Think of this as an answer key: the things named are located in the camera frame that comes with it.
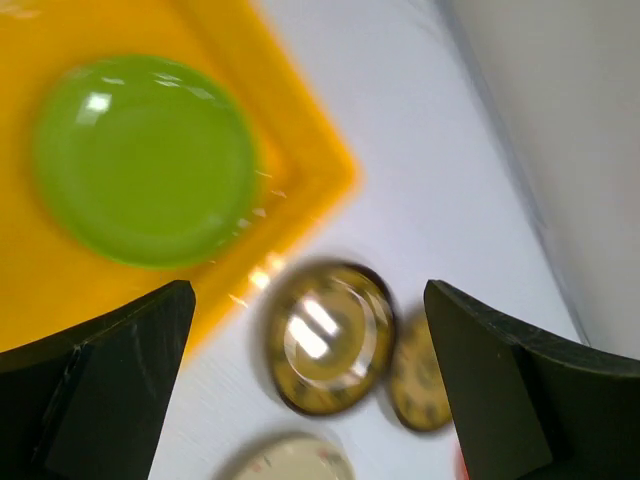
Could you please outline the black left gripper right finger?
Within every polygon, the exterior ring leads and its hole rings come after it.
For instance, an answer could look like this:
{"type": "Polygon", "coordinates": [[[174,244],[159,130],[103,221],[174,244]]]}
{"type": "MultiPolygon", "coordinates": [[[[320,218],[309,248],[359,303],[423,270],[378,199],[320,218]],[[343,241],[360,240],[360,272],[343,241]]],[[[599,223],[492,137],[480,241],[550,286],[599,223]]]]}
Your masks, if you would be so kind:
{"type": "Polygon", "coordinates": [[[431,280],[424,306],[472,479],[636,479],[639,363],[431,280]]]}

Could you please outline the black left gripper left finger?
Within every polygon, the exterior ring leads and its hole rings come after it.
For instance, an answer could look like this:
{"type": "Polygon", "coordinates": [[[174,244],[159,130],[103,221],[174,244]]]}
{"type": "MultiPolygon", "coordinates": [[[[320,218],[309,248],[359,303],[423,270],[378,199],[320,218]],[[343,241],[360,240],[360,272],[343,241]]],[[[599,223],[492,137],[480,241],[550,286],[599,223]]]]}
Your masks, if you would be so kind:
{"type": "Polygon", "coordinates": [[[147,478],[195,306],[176,280],[2,352],[2,478],[147,478]]]}

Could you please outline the yellow brown patterned plate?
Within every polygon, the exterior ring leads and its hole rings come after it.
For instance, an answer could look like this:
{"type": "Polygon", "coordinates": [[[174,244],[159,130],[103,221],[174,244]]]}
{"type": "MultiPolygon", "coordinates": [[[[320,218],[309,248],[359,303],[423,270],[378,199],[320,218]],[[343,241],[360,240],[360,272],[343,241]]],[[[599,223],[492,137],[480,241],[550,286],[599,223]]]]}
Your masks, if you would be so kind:
{"type": "Polygon", "coordinates": [[[452,422],[423,310],[414,310],[403,325],[391,364],[388,393],[396,417],[410,431],[432,433],[452,422]]]}
{"type": "Polygon", "coordinates": [[[340,415],[386,376],[398,336],[394,296],[361,263],[319,258],[286,272],[261,314],[262,352],[279,399],[306,417],[340,415]]]}

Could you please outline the green plastic plate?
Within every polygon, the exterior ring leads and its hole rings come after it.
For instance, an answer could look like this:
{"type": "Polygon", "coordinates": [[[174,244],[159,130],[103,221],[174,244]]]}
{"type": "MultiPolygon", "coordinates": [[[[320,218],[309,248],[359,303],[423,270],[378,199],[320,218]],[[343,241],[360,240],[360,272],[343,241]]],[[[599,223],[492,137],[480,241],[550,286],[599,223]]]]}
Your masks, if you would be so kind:
{"type": "Polygon", "coordinates": [[[256,141],[238,101],[163,57],[108,56],[65,72],[39,107],[31,146],[51,217],[128,265],[214,257],[258,197],[256,141]]]}

